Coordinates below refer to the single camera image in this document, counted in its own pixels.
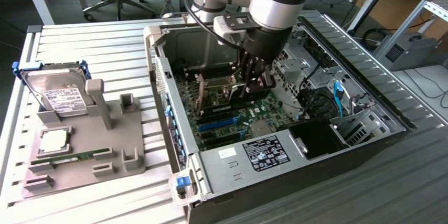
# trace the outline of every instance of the motherboard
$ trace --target motherboard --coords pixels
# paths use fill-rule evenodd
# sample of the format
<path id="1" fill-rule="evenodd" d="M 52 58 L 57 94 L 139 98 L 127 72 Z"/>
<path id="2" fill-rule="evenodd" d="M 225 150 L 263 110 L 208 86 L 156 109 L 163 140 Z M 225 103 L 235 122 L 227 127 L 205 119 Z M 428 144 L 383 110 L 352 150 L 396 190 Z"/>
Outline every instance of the motherboard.
<path id="1" fill-rule="evenodd" d="M 281 125 L 293 121 L 271 92 L 263 99 L 229 104 L 221 89 L 209 89 L 205 108 L 199 113 L 201 83 L 176 78 L 176 84 L 195 141 L 203 151 L 273 133 Z"/>

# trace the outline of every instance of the hard disk label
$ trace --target hard disk label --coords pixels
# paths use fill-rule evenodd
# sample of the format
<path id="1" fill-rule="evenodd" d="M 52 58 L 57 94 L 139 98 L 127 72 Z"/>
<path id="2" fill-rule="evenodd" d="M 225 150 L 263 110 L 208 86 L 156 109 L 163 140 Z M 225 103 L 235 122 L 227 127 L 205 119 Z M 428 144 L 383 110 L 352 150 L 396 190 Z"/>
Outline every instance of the hard disk label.
<path id="1" fill-rule="evenodd" d="M 85 103 L 77 88 L 45 90 L 44 96 L 56 113 L 85 109 Z"/>
<path id="2" fill-rule="evenodd" d="M 291 161 L 276 136 L 243 144 L 243 147 L 257 172 Z"/>

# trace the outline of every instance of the green circuit board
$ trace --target green circuit board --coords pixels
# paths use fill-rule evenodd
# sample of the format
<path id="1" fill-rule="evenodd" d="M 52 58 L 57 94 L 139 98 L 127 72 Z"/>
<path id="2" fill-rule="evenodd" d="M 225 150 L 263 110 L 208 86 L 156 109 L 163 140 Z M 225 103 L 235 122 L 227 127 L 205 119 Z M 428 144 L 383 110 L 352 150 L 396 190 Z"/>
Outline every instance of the green circuit board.
<path id="1" fill-rule="evenodd" d="M 200 85 L 197 82 L 177 81 L 177 88 L 184 103 L 185 113 L 192 128 L 196 143 L 203 151 L 232 144 L 235 142 L 251 139 L 256 137 L 252 123 L 264 120 L 268 124 L 272 132 L 276 132 L 277 128 L 292 122 L 287 112 L 283 110 L 279 100 L 269 92 L 268 96 L 257 101 L 245 102 L 241 105 L 241 109 L 232 110 L 232 118 L 237 118 L 237 122 L 232 126 L 219 127 L 207 131 L 200 131 L 199 128 L 204 124 L 213 123 L 215 121 L 199 124 L 197 120 L 201 118 L 196 111 L 196 100 L 199 97 Z M 208 94 L 215 101 L 215 94 Z"/>

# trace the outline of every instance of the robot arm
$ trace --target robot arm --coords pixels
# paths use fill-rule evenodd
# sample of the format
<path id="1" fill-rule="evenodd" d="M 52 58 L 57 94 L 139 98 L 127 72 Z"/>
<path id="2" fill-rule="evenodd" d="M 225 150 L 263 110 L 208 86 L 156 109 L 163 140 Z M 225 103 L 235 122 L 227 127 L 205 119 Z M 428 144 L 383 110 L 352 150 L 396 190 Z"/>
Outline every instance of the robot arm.
<path id="1" fill-rule="evenodd" d="M 239 64 L 245 81 L 245 92 L 252 93 L 260 89 L 271 88 L 275 86 L 273 78 L 269 75 L 271 64 L 284 48 L 305 0 L 251 0 L 248 20 L 252 24 L 244 24 L 244 31 L 237 29 L 240 24 L 223 22 L 223 20 L 233 18 L 232 15 L 225 17 L 219 15 L 223 14 L 225 3 L 236 4 L 239 2 L 244 5 L 248 0 L 235 2 L 232 0 L 227 0 L 227 2 L 225 0 L 203 0 L 203 5 L 197 1 L 200 0 L 195 0 L 193 7 L 201 12 L 211 11 L 209 7 L 220 10 L 215 15 L 201 14 L 201 18 L 207 17 L 205 21 L 211 21 L 209 17 L 215 16 L 215 30 L 219 22 L 221 28 L 225 26 L 221 31 L 233 31 L 243 35 L 243 41 L 237 42 L 243 45 Z"/>

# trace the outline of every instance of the blue pcie slot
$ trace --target blue pcie slot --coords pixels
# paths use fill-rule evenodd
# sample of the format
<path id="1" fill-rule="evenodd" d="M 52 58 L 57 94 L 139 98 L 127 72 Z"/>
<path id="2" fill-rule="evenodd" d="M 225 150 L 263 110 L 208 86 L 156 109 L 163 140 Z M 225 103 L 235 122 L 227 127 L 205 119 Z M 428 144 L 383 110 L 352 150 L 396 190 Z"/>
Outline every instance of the blue pcie slot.
<path id="1" fill-rule="evenodd" d="M 240 117 L 241 117 L 241 115 L 239 115 L 237 117 L 235 117 L 232 119 L 228 119 L 225 121 L 220 121 L 220 122 L 216 122 L 216 123 L 203 125 L 203 126 L 199 127 L 199 131 L 203 132 L 203 131 L 213 130 L 213 129 L 217 129 L 217 128 L 221 128 L 221 127 L 225 127 L 225 126 L 233 126 L 239 122 Z"/>

